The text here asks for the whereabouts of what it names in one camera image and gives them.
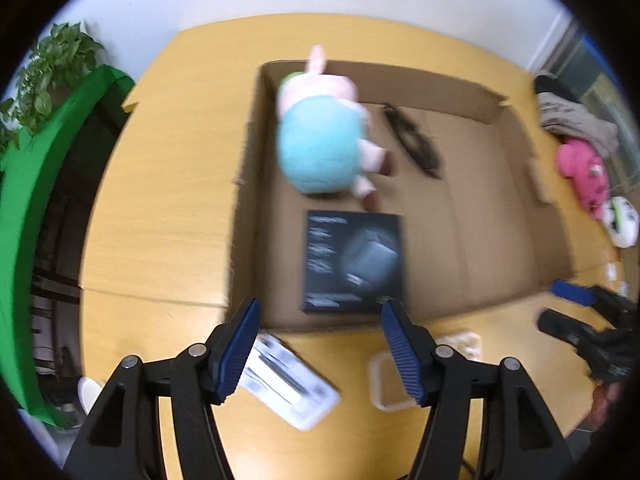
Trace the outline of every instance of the potted plant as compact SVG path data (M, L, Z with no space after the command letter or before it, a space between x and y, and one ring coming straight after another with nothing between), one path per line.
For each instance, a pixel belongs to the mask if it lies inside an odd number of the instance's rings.
M15 98L0 104L0 153L9 142L18 145L17 125L38 133L44 120L96 67L95 53L103 48L80 30L80 23L51 27L31 49L29 62L17 72Z

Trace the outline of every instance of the yellow table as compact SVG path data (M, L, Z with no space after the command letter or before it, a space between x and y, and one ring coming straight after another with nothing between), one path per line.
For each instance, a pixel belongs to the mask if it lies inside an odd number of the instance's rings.
M315 43L335 59L441 72L507 96L561 209L579 281L607 284L603 265L616 260L615 252L554 169L558 144L538 127L526 72L461 41L382 20L324 14L231 20L178 34L126 101L133 113L103 179L82 266L89 376L106 380L129 353L144 360L173 356L204 340L223 319L234 179L253 81L260 64L301 59ZM428 327L435 335L476 330L489 362L517 356L568 431L588 409L591 384L579 358L536 331L535 315L546 304L602 325L593 312L542 294ZM236 478L393 479L407 472L426 410L389 414L370 404L366 363L386 348L380 331L283 338L338 387L342 402L316 428L301 433L238 391L216 409ZM170 407L163 402L161 408L169 478L180 478ZM472 462L478 421L474 406L465 452Z

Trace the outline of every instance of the white stuffed toy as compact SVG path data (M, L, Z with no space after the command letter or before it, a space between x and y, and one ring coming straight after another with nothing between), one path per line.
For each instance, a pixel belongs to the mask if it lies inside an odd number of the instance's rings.
M390 152L366 140L369 112L347 77L324 74L320 45L309 53L304 72L283 79L277 97L276 152L282 173L302 193L351 189L368 211L378 194L365 172L391 176Z
M638 212L629 200L615 196L602 205L602 223L616 247L633 247L638 240Z

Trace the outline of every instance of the product box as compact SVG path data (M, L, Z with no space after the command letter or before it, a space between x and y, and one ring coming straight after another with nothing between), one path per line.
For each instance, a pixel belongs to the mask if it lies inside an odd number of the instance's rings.
M402 301L401 219L396 215L309 211L305 312L376 314Z

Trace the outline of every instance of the beige cloth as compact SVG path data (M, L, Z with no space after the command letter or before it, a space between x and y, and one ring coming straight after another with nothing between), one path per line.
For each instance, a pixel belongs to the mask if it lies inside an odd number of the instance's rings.
M551 92L538 94L540 125L558 136L584 139L602 158L618 148L618 127L593 115L584 105L562 99Z

